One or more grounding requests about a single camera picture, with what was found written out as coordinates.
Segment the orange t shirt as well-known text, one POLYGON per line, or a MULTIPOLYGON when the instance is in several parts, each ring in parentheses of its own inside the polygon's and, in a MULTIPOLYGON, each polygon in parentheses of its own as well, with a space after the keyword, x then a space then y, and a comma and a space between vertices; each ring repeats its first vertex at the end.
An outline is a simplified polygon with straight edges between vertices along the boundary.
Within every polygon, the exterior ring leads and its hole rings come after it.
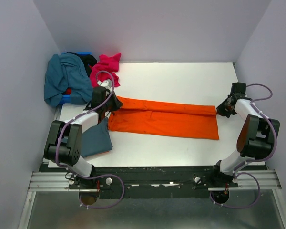
POLYGON ((118 99, 123 106, 110 114, 110 131, 219 140, 213 105, 118 99))

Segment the grey blue t shirt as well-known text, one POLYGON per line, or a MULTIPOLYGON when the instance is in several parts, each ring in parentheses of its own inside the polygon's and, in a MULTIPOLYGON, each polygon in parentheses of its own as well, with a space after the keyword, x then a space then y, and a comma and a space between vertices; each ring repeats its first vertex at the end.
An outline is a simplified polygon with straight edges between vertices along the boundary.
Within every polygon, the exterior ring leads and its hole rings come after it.
POLYGON ((108 118, 86 130, 82 134, 82 157, 89 157, 112 150, 112 142, 108 131, 108 118))

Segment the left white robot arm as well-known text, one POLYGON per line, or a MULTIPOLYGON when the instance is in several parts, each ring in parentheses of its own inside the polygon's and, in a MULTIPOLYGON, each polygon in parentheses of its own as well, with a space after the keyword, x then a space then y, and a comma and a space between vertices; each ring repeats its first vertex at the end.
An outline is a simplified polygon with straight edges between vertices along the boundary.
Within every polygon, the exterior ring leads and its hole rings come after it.
POLYGON ((85 158, 112 149, 106 115, 122 105, 113 89, 94 88, 92 100, 83 111, 69 120, 51 123, 44 158, 80 176, 80 183, 92 188, 96 184, 94 166, 85 158))

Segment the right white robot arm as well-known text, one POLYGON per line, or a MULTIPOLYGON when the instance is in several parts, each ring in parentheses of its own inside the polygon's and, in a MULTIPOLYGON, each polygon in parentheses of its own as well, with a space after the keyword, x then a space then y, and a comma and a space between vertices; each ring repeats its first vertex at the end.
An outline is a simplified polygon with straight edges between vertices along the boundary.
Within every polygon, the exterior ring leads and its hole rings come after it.
POLYGON ((215 187, 230 183, 239 170, 253 162, 265 162, 276 150, 280 122, 266 116, 255 102, 247 97, 245 83, 233 83, 230 94, 217 106, 217 114, 229 118, 239 115, 244 124, 236 143, 236 150, 213 166, 210 182, 215 187))

